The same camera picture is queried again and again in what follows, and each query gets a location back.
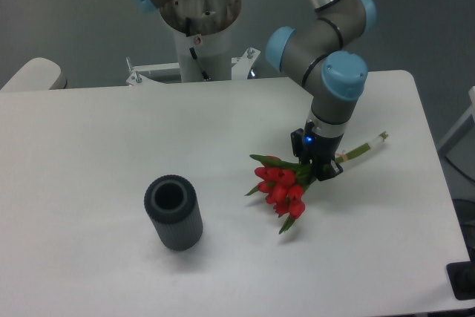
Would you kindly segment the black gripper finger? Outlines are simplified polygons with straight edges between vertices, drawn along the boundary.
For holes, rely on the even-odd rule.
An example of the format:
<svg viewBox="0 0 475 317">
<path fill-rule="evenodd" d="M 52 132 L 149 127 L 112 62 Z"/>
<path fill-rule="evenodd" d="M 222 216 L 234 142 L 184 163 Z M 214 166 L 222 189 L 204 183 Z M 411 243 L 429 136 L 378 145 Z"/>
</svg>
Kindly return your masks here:
<svg viewBox="0 0 475 317">
<path fill-rule="evenodd" d="M 317 163 L 314 165 L 314 176 L 318 181 L 333 179 L 343 172 L 343 168 L 334 160 L 328 163 Z"/>
<path fill-rule="evenodd" d="M 304 130 L 302 128 L 299 128 L 293 131 L 290 134 L 290 138 L 293 155 L 298 158 L 300 164 L 309 164 L 309 151 L 307 148 L 307 144 L 305 143 Z"/>
</svg>

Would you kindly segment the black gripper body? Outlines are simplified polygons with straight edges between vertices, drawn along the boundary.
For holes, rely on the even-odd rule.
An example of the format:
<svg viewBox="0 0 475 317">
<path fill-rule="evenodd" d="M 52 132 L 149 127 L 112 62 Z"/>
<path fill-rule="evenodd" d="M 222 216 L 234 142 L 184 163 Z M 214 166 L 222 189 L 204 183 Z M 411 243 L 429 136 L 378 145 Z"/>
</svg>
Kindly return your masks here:
<svg viewBox="0 0 475 317">
<path fill-rule="evenodd" d="M 330 124 L 319 119 L 308 119 L 304 126 L 304 153 L 302 163 L 311 163 L 315 169 L 328 169 L 344 135 L 344 124 Z"/>
</svg>

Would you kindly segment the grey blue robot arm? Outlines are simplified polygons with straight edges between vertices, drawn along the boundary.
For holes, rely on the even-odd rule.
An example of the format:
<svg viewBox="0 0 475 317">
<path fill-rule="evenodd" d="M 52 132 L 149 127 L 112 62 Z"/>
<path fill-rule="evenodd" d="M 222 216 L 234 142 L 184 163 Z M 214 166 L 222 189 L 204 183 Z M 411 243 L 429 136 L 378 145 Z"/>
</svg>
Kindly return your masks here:
<svg viewBox="0 0 475 317">
<path fill-rule="evenodd" d="M 229 29 L 241 0 L 133 0 L 144 12 L 158 11 L 174 33 L 184 82 L 232 76 Z M 300 85 L 313 101 L 306 125 L 291 135 L 293 154 L 310 176 L 339 175 L 336 150 L 364 90 L 367 65 L 345 47 L 376 21 L 372 0 L 310 0 L 317 19 L 305 31 L 277 29 L 266 44 L 268 63 Z"/>
</svg>

